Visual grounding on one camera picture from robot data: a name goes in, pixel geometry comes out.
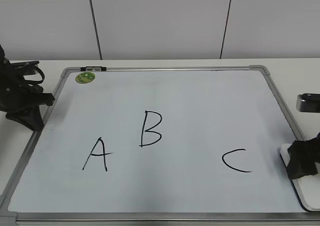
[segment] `whiteboard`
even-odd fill
[[[22,213],[303,212],[279,148],[295,137],[256,70],[67,78],[11,198]],[[145,111],[161,114],[141,147]],[[148,113],[144,130],[160,121]],[[103,156],[91,156],[97,139]],[[144,132],[143,144],[159,134]],[[249,173],[240,172],[231,167]],[[93,151],[103,153],[99,143]]]

